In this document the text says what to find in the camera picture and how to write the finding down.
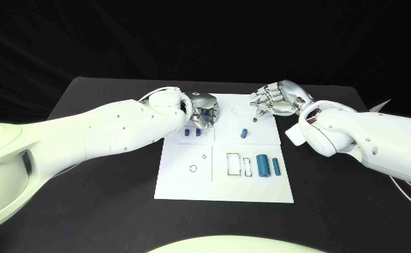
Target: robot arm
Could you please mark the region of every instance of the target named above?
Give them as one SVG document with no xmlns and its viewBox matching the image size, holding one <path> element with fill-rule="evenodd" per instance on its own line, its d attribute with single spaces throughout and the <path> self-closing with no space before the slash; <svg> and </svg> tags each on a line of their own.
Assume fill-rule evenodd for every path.
<svg viewBox="0 0 411 253">
<path fill-rule="evenodd" d="M 113 102 L 79 115 L 26 125 L 0 124 L 0 224 L 70 166 L 144 147 L 178 131 L 188 120 L 197 128 L 212 127 L 197 121 L 206 121 L 206 111 L 216 121 L 216 98 L 197 97 L 206 97 L 206 104 L 168 87 L 139 101 Z"/>
<path fill-rule="evenodd" d="M 278 86 L 278 90 L 272 91 L 271 86 Z M 276 105 L 281 109 L 288 106 L 287 115 L 298 115 L 298 123 L 285 131 L 297 146 L 307 142 L 325 157 L 346 153 L 370 169 L 411 181 L 409 118 L 357 113 L 336 102 L 315 102 L 287 80 L 263 86 L 249 98 L 258 106 L 256 115 L 265 112 L 284 115 Z"/>
</svg>

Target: small blue cylinder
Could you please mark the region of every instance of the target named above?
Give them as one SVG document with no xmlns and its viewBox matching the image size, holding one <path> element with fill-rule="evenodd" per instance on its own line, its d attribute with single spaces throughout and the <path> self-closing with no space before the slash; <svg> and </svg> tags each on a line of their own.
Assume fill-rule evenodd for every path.
<svg viewBox="0 0 411 253">
<path fill-rule="evenodd" d="M 279 166 L 278 166 L 276 158 L 272 158 L 272 165 L 274 165 L 275 176 L 279 176 L 281 172 L 279 172 Z"/>
<path fill-rule="evenodd" d="M 258 165 L 258 176 L 269 177 L 269 166 L 268 166 L 268 158 L 265 154 L 256 155 L 256 165 Z"/>
<path fill-rule="evenodd" d="M 243 128 L 240 133 L 240 138 L 245 138 L 248 130 Z"/>
</svg>

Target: cable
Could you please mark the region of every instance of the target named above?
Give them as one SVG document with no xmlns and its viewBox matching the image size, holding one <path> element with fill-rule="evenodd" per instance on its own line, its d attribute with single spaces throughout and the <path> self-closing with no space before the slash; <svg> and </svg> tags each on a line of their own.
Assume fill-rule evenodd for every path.
<svg viewBox="0 0 411 253">
<path fill-rule="evenodd" d="M 152 90 L 148 94 L 145 94 L 145 95 L 142 96 L 142 98 L 141 98 L 137 102 L 141 102 L 141 100 L 144 100 L 145 97 L 148 97 L 152 93 L 155 93 L 155 91 L 161 91 L 161 90 L 174 90 L 174 91 L 178 91 L 180 88 L 177 88 L 177 87 L 161 87 L 161 88 Z"/>
<path fill-rule="evenodd" d="M 393 181 L 395 186 L 398 187 L 398 190 L 400 191 L 400 193 L 405 195 L 405 198 L 411 201 L 411 198 L 408 197 L 406 193 L 402 191 L 399 185 L 395 182 L 395 179 L 389 176 L 390 180 Z"/>
</svg>

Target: robotic hand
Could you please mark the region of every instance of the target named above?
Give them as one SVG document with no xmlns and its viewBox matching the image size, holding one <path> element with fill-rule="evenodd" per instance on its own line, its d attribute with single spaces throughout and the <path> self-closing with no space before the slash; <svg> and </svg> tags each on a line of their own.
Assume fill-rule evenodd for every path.
<svg viewBox="0 0 411 253">
<path fill-rule="evenodd" d="M 0 224 L 53 176 L 85 160 L 144 147 L 188 120 L 200 129 L 213 126 L 216 98 L 165 87 L 138 101 L 109 103 L 79 115 L 0 124 Z"/>
<path fill-rule="evenodd" d="M 351 155 L 370 169 L 411 181 L 411 119 L 383 113 L 357 113 L 330 101 L 314 101 L 288 80 L 259 88 L 250 95 L 256 116 L 298 115 L 298 123 L 285 131 L 291 142 L 304 142 L 325 157 Z"/>
</svg>

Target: black table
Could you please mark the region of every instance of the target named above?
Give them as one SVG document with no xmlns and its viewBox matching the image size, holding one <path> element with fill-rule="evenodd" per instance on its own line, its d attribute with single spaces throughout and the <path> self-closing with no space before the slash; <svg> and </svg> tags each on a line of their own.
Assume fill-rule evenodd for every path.
<svg viewBox="0 0 411 253">
<path fill-rule="evenodd" d="M 139 99 L 163 86 L 248 94 L 262 84 L 76 78 L 49 118 Z M 351 87 L 304 88 L 315 99 L 366 111 Z M 147 252 L 204 235 L 259 236 L 327 252 L 405 251 L 411 203 L 389 177 L 346 154 L 325 158 L 307 144 L 295 147 L 284 134 L 295 122 L 276 118 L 294 204 L 154 200 L 160 140 L 83 162 L 46 183 L 0 225 L 0 252 Z"/>
</svg>

